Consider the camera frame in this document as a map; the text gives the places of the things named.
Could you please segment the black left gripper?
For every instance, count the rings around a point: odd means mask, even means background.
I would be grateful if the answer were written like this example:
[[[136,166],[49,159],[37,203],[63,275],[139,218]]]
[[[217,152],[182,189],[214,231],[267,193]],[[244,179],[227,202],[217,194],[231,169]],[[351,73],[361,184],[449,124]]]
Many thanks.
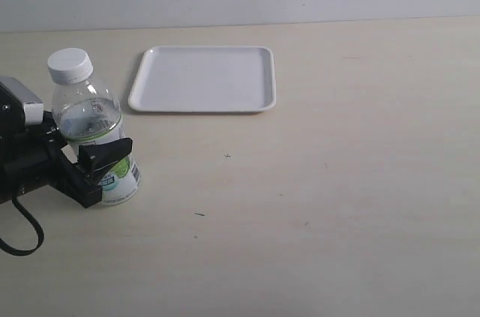
[[[18,115],[1,115],[1,203],[49,185],[89,208],[101,201],[102,189],[95,184],[132,152],[130,138],[80,145],[72,163],[51,112],[37,125],[22,122]]]

